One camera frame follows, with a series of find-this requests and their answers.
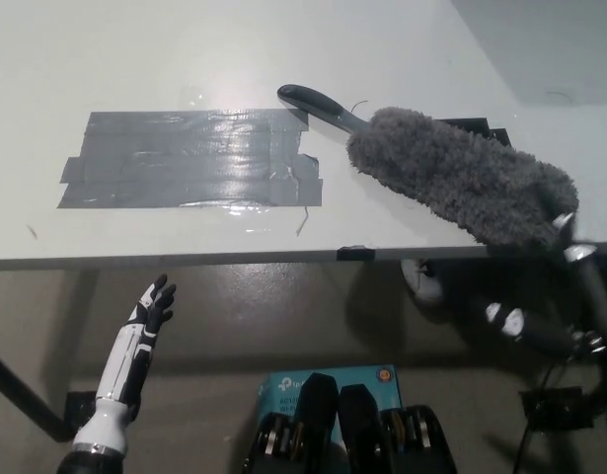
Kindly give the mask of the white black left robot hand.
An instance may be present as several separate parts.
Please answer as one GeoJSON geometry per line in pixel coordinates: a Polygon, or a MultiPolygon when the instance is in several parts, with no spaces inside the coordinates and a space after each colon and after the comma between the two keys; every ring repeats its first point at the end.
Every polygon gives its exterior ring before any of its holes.
{"type": "Polygon", "coordinates": [[[103,371],[97,398],[128,408],[140,403],[141,391],[162,326],[173,317],[176,286],[160,275],[135,304],[120,327],[103,371]]]}

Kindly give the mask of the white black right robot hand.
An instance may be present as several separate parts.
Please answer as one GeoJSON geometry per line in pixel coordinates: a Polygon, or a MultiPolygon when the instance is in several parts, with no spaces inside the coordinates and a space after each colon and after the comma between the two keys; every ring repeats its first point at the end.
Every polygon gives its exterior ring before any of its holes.
{"type": "Polygon", "coordinates": [[[607,363],[607,287],[595,263],[597,247],[573,237],[575,214],[553,219],[563,261],[574,273],[590,308],[591,329],[574,331],[550,323],[520,307],[477,297],[476,304],[487,322],[509,339],[544,354],[565,359],[592,356],[607,363]]]}

